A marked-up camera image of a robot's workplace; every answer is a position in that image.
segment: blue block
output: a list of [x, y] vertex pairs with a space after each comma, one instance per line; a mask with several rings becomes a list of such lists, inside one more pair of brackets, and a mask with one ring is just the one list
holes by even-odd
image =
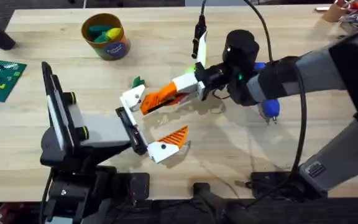
[[273, 118], [280, 114], [280, 103], [278, 100], [266, 100], [261, 102], [261, 104], [266, 117]]

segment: yellow block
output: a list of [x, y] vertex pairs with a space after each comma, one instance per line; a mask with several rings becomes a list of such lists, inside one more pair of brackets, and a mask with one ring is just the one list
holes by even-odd
[[107, 31], [107, 36], [113, 40], [114, 38], [116, 38], [118, 36], [118, 34], [120, 33], [121, 28], [112, 28], [109, 29], [109, 31]]

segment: label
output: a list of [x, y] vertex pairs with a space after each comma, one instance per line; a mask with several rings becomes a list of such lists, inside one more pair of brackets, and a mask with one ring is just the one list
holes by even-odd
[[311, 177], [315, 178], [325, 170], [326, 170], [325, 166], [323, 166], [320, 162], [316, 161], [312, 163], [310, 166], [308, 166], [305, 169], [305, 172], [309, 174]]
[[122, 42], [114, 42], [105, 46], [104, 51], [110, 56], [121, 58], [125, 56], [127, 48]]

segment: green baseplate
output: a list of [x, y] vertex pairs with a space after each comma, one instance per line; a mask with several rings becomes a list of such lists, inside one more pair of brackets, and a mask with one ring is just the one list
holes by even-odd
[[5, 88], [0, 88], [0, 102], [6, 101], [6, 98], [11, 93], [25, 67], [26, 65], [21, 63], [5, 62], [0, 60], [0, 86], [5, 84]]

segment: orange gripper pad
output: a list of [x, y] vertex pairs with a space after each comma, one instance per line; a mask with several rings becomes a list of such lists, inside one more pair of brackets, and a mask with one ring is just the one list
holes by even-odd
[[158, 142], [164, 142], [167, 144], [174, 144], [178, 146], [179, 148], [182, 147], [183, 143], [185, 143], [186, 137], [187, 137], [187, 130], [188, 127], [185, 126], [178, 131], [175, 131], [167, 136], [165, 136], [162, 139], [159, 139]]
[[140, 111], [143, 115], [149, 113], [149, 109], [158, 106], [159, 104], [167, 101], [169, 98], [175, 98], [172, 102], [167, 105], [174, 105], [178, 103], [184, 95], [176, 97], [178, 95], [177, 88], [173, 82], [169, 83], [167, 86], [163, 87], [160, 91], [149, 93], [144, 98], [142, 104], [140, 105]]

